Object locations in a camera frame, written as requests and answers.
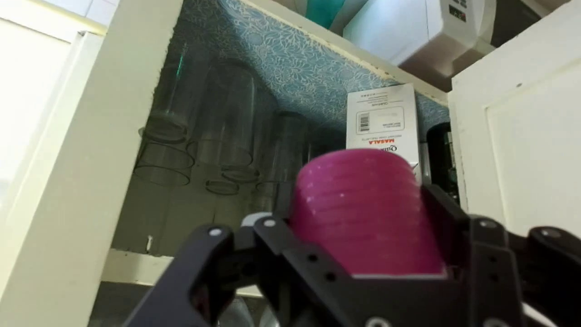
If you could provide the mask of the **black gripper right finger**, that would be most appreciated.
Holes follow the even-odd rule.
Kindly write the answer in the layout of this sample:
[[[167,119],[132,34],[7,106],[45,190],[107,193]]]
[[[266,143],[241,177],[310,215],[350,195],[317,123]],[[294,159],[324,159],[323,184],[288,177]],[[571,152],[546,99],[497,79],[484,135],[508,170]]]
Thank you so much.
[[[466,286],[470,327],[581,327],[581,237],[553,224],[510,232],[421,186],[444,263]]]

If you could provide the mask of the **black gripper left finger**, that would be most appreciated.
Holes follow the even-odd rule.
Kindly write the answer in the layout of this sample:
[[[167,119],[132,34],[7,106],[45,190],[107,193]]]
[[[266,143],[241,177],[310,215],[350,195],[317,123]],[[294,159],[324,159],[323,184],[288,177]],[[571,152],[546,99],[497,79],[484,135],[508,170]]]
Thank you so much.
[[[123,327],[217,327],[235,292],[250,284],[281,327],[363,327],[348,272],[270,213],[239,230],[197,226]]]

